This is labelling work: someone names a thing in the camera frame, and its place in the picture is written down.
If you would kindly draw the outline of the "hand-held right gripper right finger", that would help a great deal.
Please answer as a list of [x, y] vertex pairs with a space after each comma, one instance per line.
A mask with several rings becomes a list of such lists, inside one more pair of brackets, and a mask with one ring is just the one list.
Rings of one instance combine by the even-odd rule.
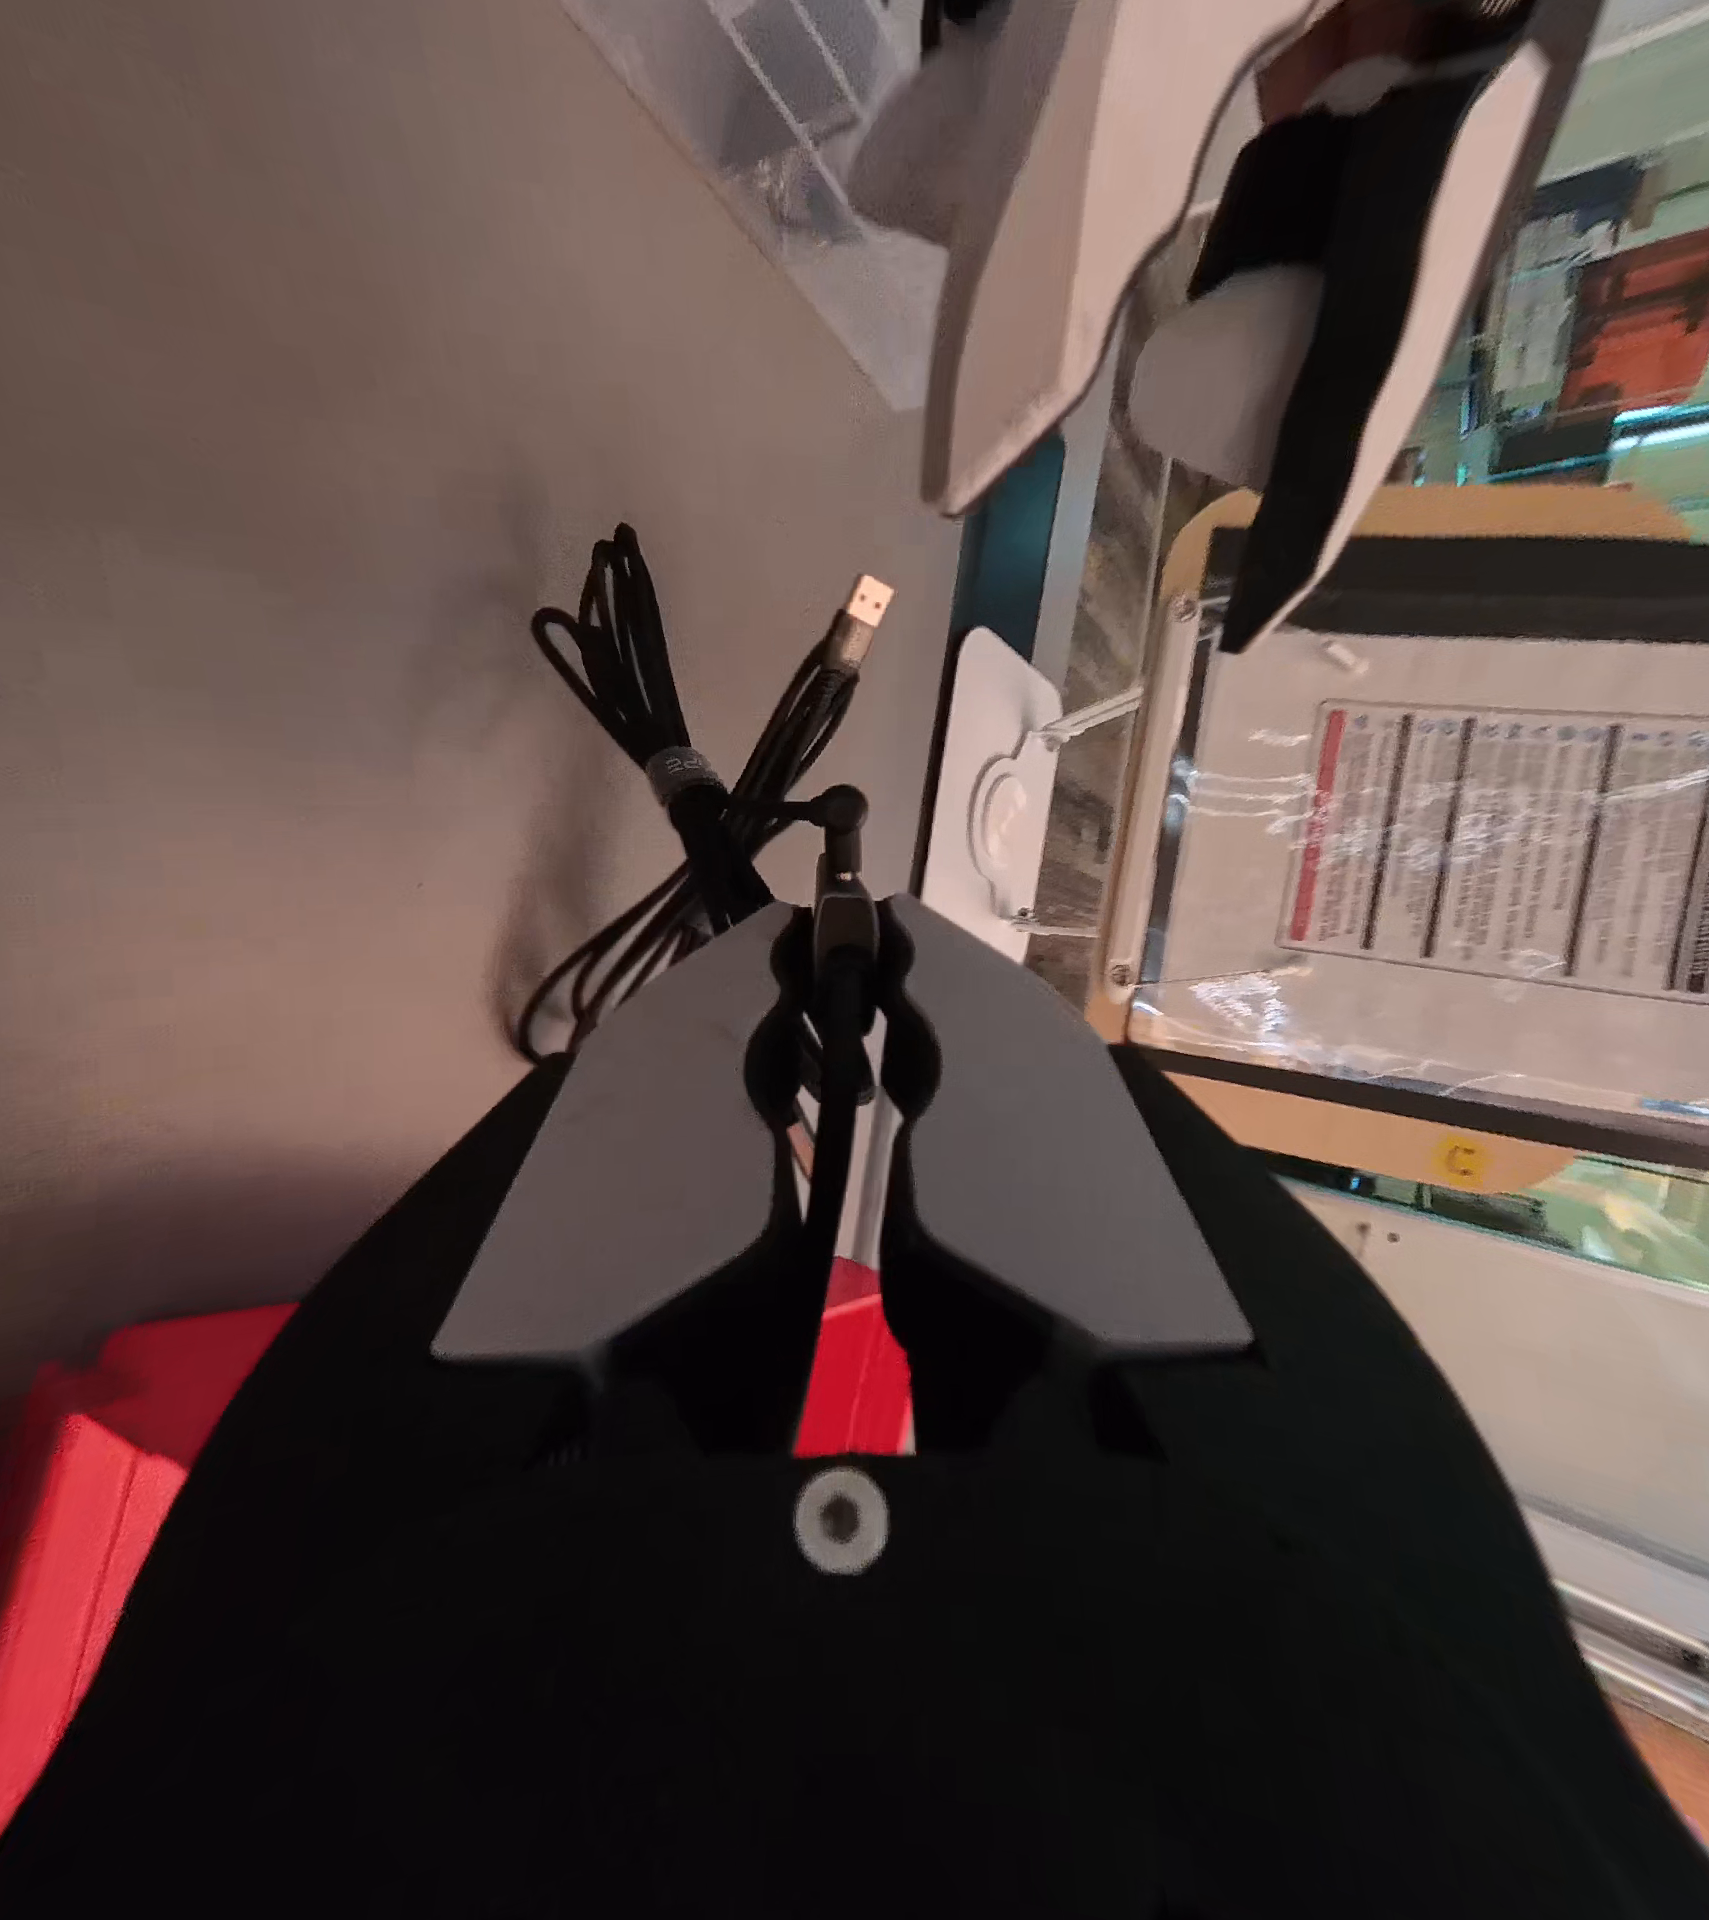
[[987, 1451], [1030, 1389], [1097, 1426], [1120, 1370], [1252, 1355], [1127, 1074], [1058, 996], [906, 894], [878, 994], [878, 1279], [917, 1452]]

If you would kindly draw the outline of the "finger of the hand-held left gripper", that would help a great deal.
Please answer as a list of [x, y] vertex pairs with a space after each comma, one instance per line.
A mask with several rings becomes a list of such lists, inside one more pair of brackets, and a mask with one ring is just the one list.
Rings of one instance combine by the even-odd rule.
[[1123, 299], [1195, 201], [1234, 97], [1330, 4], [929, 4], [979, 55], [938, 303], [922, 495], [964, 517], [1080, 403]]
[[1594, 2], [1341, 4], [1284, 55], [1129, 421], [1257, 498], [1221, 616], [1241, 656], [1326, 576], [1389, 481], [1539, 181]]

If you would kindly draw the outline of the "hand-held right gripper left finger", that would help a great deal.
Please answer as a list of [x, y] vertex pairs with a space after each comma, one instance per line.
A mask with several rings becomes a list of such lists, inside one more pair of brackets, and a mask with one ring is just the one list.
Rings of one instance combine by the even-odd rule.
[[437, 1360], [642, 1386], [705, 1449], [793, 1444], [814, 1356], [788, 1140], [811, 933], [803, 910], [762, 909], [581, 1045]]

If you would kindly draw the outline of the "clear plastic bin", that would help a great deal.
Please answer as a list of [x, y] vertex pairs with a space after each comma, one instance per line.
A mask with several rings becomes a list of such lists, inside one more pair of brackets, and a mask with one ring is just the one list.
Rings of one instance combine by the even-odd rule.
[[922, 408], [942, 257], [865, 220], [853, 159], [914, 72], [921, 4], [569, 2], [629, 92], [898, 414]]

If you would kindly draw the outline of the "red plastic bin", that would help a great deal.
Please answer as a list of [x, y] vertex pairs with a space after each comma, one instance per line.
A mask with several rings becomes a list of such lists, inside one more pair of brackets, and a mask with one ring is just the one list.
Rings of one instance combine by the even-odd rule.
[[[150, 1320], [112, 1333], [78, 1368], [48, 1367], [34, 1382], [0, 1482], [0, 1836], [96, 1680], [128, 1596], [170, 1507], [242, 1384], [294, 1309], [233, 1309]], [[880, 1276], [836, 1261], [803, 1410], [796, 1463], [872, 1470], [910, 1452], [909, 1360], [888, 1330]], [[590, 1392], [564, 1360], [428, 1362], [435, 1386], [553, 1401], [532, 1421], [532, 1458], [569, 1444]], [[878, 1707], [895, 1663], [876, 1627], [825, 1630], [811, 1673], [853, 1704]]]

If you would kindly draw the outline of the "wooden-edged black board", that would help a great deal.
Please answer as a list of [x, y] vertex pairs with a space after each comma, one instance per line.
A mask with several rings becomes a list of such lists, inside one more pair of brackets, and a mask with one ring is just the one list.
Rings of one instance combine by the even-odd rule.
[[[1242, 559], [1252, 518], [1248, 497], [1234, 495], [1210, 506], [1175, 543], [1160, 581], [1168, 594], [1225, 591]], [[1393, 488], [1369, 509], [1358, 534], [1326, 581], [1282, 627], [1302, 627], [1307, 604], [1332, 592], [1414, 592], [1459, 597], [1475, 604], [1525, 597], [1622, 597], [1632, 603], [1671, 594], [1709, 597], [1709, 545], [1685, 538], [1676, 517], [1632, 492], [1586, 488], [1475, 488], [1426, 492]], [[1709, 1173], [1700, 1140], [1662, 1142], [1608, 1126], [1511, 1115], [1473, 1102], [1382, 1089], [1317, 1086], [1311, 1080], [1245, 1068], [1185, 1063], [1146, 1050], [1123, 1035], [1118, 1006], [1097, 992], [1095, 1024], [1125, 1040], [1155, 1068], [1191, 1085], [1199, 1096], [1226, 1100], [1279, 1099], [1297, 1106], [1317, 1102], [1334, 1110], [1391, 1116], [1506, 1137], [1565, 1151], [1620, 1152], [1626, 1158], [1666, 1162]]]

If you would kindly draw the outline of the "acrylic sign holder white base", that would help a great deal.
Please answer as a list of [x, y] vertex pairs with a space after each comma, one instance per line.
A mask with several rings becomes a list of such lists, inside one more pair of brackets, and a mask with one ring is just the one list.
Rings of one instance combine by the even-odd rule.
[[1078, 711], [966, 636], [926, 903], [1159, 1055], [1709, 1152], [1709, 597], [1225, 598]]

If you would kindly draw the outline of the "orange wall poster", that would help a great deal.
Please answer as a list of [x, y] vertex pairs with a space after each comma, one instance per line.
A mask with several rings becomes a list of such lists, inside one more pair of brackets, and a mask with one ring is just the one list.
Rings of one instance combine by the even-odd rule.
[[1709, 226], [1582, 266], [1560, 421], [1688, 403], [1707, 368]]

